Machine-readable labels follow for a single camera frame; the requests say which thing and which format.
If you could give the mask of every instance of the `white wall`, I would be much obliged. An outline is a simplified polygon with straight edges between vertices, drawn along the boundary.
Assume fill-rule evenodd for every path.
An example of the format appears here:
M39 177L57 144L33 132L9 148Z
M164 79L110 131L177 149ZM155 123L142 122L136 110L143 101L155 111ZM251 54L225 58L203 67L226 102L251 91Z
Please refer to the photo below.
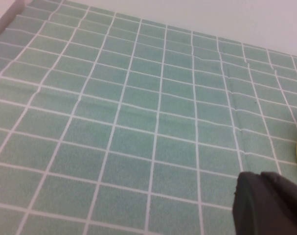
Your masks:
M72 0L297 55L297 0Z

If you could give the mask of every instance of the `checkered pattern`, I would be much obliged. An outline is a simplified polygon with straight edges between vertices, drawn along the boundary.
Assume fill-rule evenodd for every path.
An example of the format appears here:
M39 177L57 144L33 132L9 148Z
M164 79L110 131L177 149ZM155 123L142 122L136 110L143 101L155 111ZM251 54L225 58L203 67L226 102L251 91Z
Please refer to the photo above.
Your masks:
M234 234L296 140L295 56L67 0L0 35L0 234Z

